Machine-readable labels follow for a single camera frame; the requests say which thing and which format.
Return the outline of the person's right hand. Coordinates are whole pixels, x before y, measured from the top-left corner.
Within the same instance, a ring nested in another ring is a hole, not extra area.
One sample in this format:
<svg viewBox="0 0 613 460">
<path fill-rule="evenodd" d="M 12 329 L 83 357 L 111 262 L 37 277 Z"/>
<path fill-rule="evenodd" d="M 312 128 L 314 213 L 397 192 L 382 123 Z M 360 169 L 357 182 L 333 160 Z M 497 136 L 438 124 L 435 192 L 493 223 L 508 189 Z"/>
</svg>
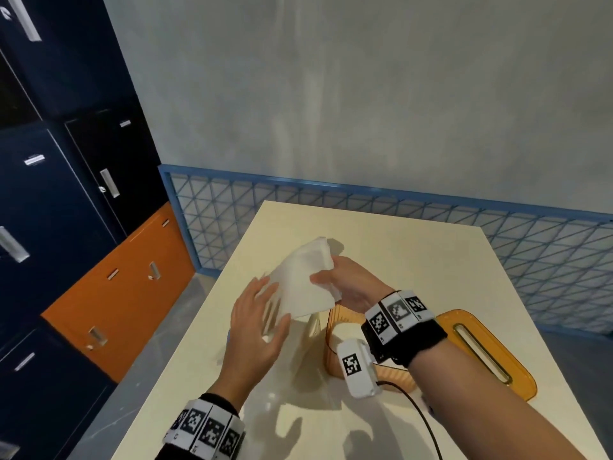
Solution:
<svg viewBox="0 0 613 460">
<path fill-rule="evenodd" d="M 365 314 L 378 302 L 397 290 L 385 284 L 363 266 L 346 256 L 332 256 L 333 269 L 341 269 L 344 288 L 337 289 L 341 299 L 337 304 Z"/>
</svg>

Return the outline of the person's left hand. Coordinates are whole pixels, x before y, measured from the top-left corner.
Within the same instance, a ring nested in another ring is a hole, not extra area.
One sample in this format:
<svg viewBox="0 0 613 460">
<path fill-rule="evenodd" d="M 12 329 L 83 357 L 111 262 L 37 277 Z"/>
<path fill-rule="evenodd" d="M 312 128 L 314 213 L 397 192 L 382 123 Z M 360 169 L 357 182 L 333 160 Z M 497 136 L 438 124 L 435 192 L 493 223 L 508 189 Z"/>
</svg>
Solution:
<svg viewBox="0 0 613 460">
<path fill-rule="evenodd" d="M 264 312 L 278 288 L 269 281 L 268 276 L 253 278 L 235 301 L 221 371 L 207 391 L 225 398 L 237 411 L 281 353 L 264 349 Z"/>
</svg>

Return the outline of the white tissue stack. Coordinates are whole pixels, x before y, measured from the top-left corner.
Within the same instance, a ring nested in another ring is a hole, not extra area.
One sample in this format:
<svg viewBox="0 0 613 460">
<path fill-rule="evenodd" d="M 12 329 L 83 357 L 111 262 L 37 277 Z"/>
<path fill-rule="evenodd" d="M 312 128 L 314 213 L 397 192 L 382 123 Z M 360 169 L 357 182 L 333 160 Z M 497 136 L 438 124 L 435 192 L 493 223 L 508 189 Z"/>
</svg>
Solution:
<svg viewBox="0 0 613 460">
<path fill-rule="evenodd" d="M 339 290 L 329 284 L 316 285 L 310 277 L 333 268 L 325 237 L 318 237 L 288 255 L 269 276 L 269 285 L 278 283 L 278 288 L 266 305 L 265 332 L 275 328 L 285 315 L 297 319 L 332 309 L 341 300 Z"/>
</svg>

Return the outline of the person's right forearm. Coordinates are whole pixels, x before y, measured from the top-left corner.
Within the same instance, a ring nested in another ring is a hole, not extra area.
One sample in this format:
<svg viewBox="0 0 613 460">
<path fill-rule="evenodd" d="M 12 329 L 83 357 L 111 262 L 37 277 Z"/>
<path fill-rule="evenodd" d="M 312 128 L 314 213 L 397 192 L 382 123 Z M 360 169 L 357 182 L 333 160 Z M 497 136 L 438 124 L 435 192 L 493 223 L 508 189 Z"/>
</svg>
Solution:
<svg viewBox="0 0 613 460">
<path fill-rule="evenodd" d="M 545 417 L 447 339 L 409 372 L 469 460 L 586 460 Z"/>
</svg>

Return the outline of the blue mesh fence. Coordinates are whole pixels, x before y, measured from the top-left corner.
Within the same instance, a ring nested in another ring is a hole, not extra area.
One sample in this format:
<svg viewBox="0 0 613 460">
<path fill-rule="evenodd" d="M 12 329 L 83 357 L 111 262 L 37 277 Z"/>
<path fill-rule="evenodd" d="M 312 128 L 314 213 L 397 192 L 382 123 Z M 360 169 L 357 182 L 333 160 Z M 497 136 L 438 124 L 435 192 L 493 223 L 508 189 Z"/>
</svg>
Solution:
<svg viewBox="0 0 613 460">
<path fill-rule="evenodd" d="M 537 326 L 613 340 L 613 214 L 161 164 L 197 273 L 219 277 L 264 201 L 481 228 Z"/>
</svg>

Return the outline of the black marker wristband right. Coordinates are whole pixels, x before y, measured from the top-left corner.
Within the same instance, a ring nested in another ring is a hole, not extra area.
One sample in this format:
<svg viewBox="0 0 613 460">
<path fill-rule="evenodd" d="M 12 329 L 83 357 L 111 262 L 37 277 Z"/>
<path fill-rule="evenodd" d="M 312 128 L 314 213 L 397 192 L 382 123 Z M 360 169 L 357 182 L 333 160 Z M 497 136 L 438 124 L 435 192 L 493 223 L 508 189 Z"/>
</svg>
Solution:
<svg viewBox="0 0 613 460">
<path fill-rule="evenodd" d="M 391 360 L 408 368 L 422 351 L 448 338 L 433 313 L 413 291 L 394 291 L 365 313 L 361 326 L 376 363 Z"/>
</svg>

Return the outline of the black marker wristband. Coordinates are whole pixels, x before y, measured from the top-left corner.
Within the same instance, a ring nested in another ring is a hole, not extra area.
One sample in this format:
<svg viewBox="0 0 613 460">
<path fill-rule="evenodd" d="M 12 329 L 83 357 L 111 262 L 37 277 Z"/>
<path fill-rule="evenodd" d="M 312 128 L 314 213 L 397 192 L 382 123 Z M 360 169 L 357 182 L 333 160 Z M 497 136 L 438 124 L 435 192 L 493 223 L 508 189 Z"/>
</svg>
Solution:
<svg viewBox="0 0 613 460">
<path fill-rule="evenodd" d="M 394 291 L 365 313 L 361 326 L 376 363 L 391 360 L 408 368 L 422 351 L 448 338 L 433 313 L 413 291 Z"/>
<path fill-rule="evenodd" d="M 155 460 L 237 460 L 245 424 L 220 395 L 189 401 L 163 438 Z"/>
</svg>

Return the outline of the orange translucent tissue box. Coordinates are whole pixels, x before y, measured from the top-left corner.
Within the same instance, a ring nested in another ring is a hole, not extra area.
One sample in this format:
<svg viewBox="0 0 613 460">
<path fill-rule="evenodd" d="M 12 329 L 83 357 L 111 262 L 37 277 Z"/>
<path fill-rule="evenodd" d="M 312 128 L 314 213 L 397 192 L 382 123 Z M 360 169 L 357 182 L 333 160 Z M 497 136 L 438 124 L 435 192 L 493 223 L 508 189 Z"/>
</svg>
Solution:
<svg viewBox="0 0 613 460">
<path fill-rule="evenodd" d="M 331 377 L 344 379 L 341 362 L 336 350 L 338 345 L 348 339 L 365 340 L 361 326 L 365 322 L 363 314 L 349 310 L 341 305 L 335 305 L 329 311 L 324 348 L 324 368 Z M 374 370 L 379 380 L 397 384 L 408 393 L 417 390 L 418 386 L 410 372 L 393 363 L 390 359 L 383 364 L 374 363 Z"/>
</svg>

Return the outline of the black marker wristband left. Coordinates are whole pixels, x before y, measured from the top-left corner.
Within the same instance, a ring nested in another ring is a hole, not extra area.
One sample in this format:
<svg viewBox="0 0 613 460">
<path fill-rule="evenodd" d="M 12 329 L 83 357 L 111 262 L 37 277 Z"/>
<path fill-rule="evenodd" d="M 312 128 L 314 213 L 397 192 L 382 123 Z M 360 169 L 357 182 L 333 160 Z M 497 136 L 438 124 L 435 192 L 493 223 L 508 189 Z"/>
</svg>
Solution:
<svg viewBox="0 0 613 460">
<path fill-rule="evenodd" d="M 163 438 L 155 460 L 237 460 L 245 424 L 220 395 L 189 401 Z"/>
</svg>

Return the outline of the orange locker doors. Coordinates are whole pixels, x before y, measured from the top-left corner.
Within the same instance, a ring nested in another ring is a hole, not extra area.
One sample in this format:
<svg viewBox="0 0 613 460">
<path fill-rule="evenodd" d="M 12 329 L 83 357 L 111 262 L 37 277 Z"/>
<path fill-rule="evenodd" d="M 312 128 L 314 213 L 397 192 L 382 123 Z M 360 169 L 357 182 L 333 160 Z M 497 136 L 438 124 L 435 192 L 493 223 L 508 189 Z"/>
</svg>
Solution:
<svg viewBox="0 0 613 460">
<path fill-rule="evenodd" d="M 161 279 L 149 280 L 156 262 Z M 50 325 L 119 383 L 195 273 L 170 202 L 42 313 Z M 107 344 L 87 350 L 98 327 Z"/>
</svg>

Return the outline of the orange tissue box lid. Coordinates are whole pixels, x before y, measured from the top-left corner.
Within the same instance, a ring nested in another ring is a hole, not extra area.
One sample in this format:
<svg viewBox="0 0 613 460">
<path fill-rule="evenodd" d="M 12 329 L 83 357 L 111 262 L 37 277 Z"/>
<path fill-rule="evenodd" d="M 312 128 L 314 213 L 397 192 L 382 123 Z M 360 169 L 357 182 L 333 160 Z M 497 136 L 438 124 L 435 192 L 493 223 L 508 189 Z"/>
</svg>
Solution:
<svg viewBox="0 0 613 460">
<path fill-rule="evenodd" d="M 448 339 L 525 401 L 535 398 L 538 386 L 521 362 L 474 315 L 450 310 L 436 316 Z"/>
</svg>

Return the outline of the dark blue locker cabinet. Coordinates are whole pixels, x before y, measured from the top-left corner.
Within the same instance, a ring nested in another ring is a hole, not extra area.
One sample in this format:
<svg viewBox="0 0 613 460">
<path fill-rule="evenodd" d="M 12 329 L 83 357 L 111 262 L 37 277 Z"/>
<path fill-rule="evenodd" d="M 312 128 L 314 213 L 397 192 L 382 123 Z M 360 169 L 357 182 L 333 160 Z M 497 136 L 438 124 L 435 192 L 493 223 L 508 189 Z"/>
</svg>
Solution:
<svg viewBox="0 0 613 460">
<path fill-rule="evenodd" d="M 65 460 L 116 383 L 42 317 L 167 201 L 103 0 L 23 0 L 0 15 L 0 460 Z M 112 198 L 107 168 L 120 196 Z"/>
</svg>

